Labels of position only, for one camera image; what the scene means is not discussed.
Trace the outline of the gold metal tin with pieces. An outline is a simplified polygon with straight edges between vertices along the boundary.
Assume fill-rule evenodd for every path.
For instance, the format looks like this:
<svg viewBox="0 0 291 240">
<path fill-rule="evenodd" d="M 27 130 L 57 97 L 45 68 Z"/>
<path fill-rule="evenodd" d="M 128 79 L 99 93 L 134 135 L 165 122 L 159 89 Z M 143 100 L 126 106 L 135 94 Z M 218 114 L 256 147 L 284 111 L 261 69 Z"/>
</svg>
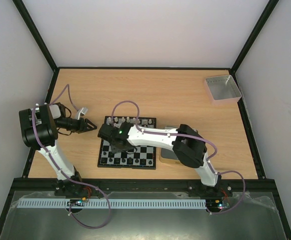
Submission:
<svg viewBox="0 0 291 240">
<path fill-rule="evenodd" d="M 193 169 L 198 168 L 200 160 L 196 159 L 195 145 L 196 141 L 194 139 L 177 136 L 176 146 L 172 146 L 174 149 L 160 149 L 159 160 L 166 164 L 183 165 Z"/>
</svg>

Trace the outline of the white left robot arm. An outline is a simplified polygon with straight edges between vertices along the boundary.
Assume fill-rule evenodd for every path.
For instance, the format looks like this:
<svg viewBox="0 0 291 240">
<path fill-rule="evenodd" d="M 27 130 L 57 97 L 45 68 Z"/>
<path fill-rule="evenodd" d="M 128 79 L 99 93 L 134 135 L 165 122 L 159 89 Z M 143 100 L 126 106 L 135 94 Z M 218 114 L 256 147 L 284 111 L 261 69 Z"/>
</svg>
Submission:
<svg viewBox="0 0 291 240">
<path fill-rule="evenodd" d="M 66 106 L 57 102 L 37 105 L 18 113 L 24 144 L 45 157 L 56 173 L 60 188 L 70 184 L 81 184 L 82 178 L 58 143 L 59 129 L 78 134 L 97 129 L 95 124 L 84 118 L 88 112 L 86 107 L 77 110 L 74 118 L 66 116 L 68 110 Z"/>
</svg>

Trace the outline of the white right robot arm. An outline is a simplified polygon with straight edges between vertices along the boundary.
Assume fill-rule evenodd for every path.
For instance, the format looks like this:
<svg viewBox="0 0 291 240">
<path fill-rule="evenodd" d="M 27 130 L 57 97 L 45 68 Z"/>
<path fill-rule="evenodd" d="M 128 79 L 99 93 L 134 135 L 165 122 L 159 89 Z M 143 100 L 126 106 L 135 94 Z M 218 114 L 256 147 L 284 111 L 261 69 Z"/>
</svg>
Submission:
<svg viewBox="0 0 291 240">
<path fill-rule="evenodd" d="M 126 152 L 137 146 L 151 146 L 174 152 L 182 165 L 195 169 L 209 196 L 221 190 L 220 177 L 210 163 L 217 147 L 186 124 L 159 129 L 124 122 L 120 127 L 102 124 L 97 137 L 107 141 L 113 152 Z"/>
</svg>

